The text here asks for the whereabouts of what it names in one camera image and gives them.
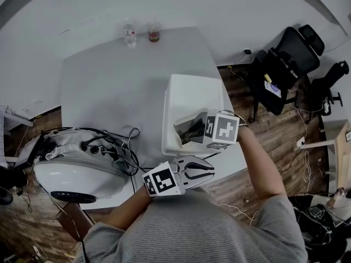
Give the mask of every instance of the white box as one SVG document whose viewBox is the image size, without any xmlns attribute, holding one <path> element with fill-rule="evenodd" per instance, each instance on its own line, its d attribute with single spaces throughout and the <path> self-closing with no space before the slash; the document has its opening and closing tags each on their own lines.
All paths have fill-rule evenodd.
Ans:
<svg viewBox="0 0 351 263">
<path fill-rule="evenodd" d="M 164 155 L 210 155 L 218 152 L 193 142 L 191 147 L 182 147 L 175 122 L 194 119 L 199 113 L 224 109 L 223 83 L 221 79 L 171 75 L 165 92 L 163 107 L 162 145 Z"/>
</svg>

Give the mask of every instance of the wooden floor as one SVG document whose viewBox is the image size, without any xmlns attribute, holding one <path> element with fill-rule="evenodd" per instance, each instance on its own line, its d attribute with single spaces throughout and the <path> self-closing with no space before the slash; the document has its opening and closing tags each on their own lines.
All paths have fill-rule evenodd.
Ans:
<svg viewBox="0 0 351 263">
<path fill-rule="evenodd" d="M 220 70 L 220 74 L 229 95 L 232 97 L 231 102 L 235 112 L 243 118 L 250 117 L 253 110 L 253 99 L 252 97 L 240 97 L 240 95 L 249 91 L 245 83 L 232 75 L 228 69 Z M 307 113 L 300 113 L 304 120 L 306 120 Z M 61 127 L 60 110 L 37 119 L 35 126 L 28 130 L 22 145 L 39 134 L 41 130 L 57 127 Z M 305 135 L 304 125 L 297 111 L 287 105 L 281 115 L 275 116 L 260 104 L 257 121 L 250 124 L 250 128 L 254 131 L 256 137 L 275 162 L 278 169 L 280 171 L 286 170 L 281 173 L 281 176 L 288 195 L 293 196 L 299 192 L 305 192 L 307 184 L 303 179 L 305 169 L 304 152 L 301 152 L 296 157 L 289 168 L 294 156 L 299 153 L 296 148 L 296 141 Z M 7 147 L 5 152 L 7 155 L 14 155 L 26 129 L 26 127 L 20 127 L 10 138 L 7 138 L 5 142 Z M 320 140 L 319 136 L 319 121 L 315 117 L 307 125 L 307 141 L 318 141 Z M 326 185 L 322 179 L 322 174 L 324 175 L 325 171 L 325 154 L 323 148 L 309 150 L 309 164 L 312 168 L 313 181 L 309 186 L 309 192 L 319 193 L 320 191 L 324 191 Z M 32 239 L 43 248 L 51 261 L 55 263 L 71 262 L 64 253 L 69 251 L 76 242 L 56 221 L 57 208 L 51 203 L 48 196 L 40 189 L 35 181 L 33 181 L 30 170 L 27 173 L 29 185 L 24 188 L 24 191 L 30 196 L 33 211 L 30 213 L 27 210 L 25 201 L 18 196 L 14 196 L 12 205 L 0 207 L 0 237 L 8 244 L 14 246 L 18 251 L 27 250 L 33 253 L 32 246 L 35 243 L 30 240 L 28 235 L 30 234 Z M 208 184 L 203 188 L 218 203 L 235 205 L 249 216 L 252 216 L 258 209 L 256 195 L 253 191 L 247 170 L 242 170 L 225 179 Z M 238 219 L 249 222 L 236 208 L 224 205 L 222 208 Z M 89 214 L 95 221 L 99 221 L 110 211 L 111 209 L 94 210 L 89 211 Z"/>
</svg>

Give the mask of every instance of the black speaker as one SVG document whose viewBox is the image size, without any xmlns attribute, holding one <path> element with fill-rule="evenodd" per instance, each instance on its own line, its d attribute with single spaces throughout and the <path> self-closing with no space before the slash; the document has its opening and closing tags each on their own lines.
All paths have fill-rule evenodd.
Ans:
<svg viewBox="0 0 351 263">
<path fill-rule="evenodd" d="M 11 192 L 5 188 L 0 187 L 0 205 L 8 205 L 12 203 L 13 196 Z"/>
</svg>

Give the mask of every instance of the black office chair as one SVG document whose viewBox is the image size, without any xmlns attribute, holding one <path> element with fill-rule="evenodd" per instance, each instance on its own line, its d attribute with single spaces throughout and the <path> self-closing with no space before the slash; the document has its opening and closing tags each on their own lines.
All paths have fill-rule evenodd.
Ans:
<svg viewBox="0 0 351 263">
<path fill-rule="evenodd" d="M 308 91 L 299 87 L 305 91 L 308 98 L 308 108 L 310 111 L 309 119 L 306 121 L 308 124 L 311 121 L 312 113 L 314 115 L 320 114 L 322 116 L 328 116 L 331 114 L 331 104 L 334 101 L 340 101 L 343 106 L 342 98 L 340 93 L 338 96 L 332 96 L 330 88 L 344 75 L 349 73 L 349 66 L 346 61 L 335 63 L 324 78 L 314 79 L 309 87 Z"/>
<path fill-rule="evenodd" d="M 270 48 L 268 53 L 263 50 L 257 53 L 250 72 L 244 78 L 254 97 L 253 118 L 249 122 L 256 119 L 258 102 L 279 115 L 284 105 L 296 100 L 296 97 L 286 99 L 288 90 L 298 79 L 319 67 L 316 54 L 323 53 L 323 41 L 309 25 L 300 27 L 299 32 L 288 27 L 275 49 Z M 280 90 L 280 97 L 266 89 L 266 74 L 272 80 L 273 88 Z"/>
<path fill-rule="evenodd" d="M 28 183 L 23 170 L 6 169 L 0 167 L 0 205 L 8 205 L 13 201 L 13 195 L 9 191 L 14 186 L 20 188 Z"/>
</svg>

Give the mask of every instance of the white table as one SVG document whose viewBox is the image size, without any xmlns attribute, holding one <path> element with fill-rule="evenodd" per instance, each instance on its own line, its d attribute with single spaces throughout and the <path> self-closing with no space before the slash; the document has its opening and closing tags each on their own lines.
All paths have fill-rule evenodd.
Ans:
<svg viewBox="0 0 351 263">
<path fill-rule="evenodd" d="M 351 131 L 349 120 L 324 122 L 325 141 L 304 144 L 300 149 L 328 146 L 329 193 L 335 193 L 338 188 L 351 188 L 350 155 L 351 141 L 346 141 L 346 133 Z"/>
<path fill-rule="evenodd" d="M 133 49 L 118 39 L 73 55 L 64 60 L 62 70 L 63 126 L 106 129 L 125 136 L 137 127 L 141 135 L 132 141 L 132 149 L 140 165 L 171 161 L 161 153 L 161 135 L 165 90 L 173 73 L 220 78 L 197 28 L 162 31 L 157 43 L 139 35 Z M 229 97 L 225 108 L 233 109 Z M 216 171 L 210 182 L 246 168 L 239 144 L 208 161 Z M 135 184 L 136 188 L 143 184 L 141 173 Z M 118 195 L 81 207 L 114 207 L 132 193 L 129 180 Z"/>
</svg>

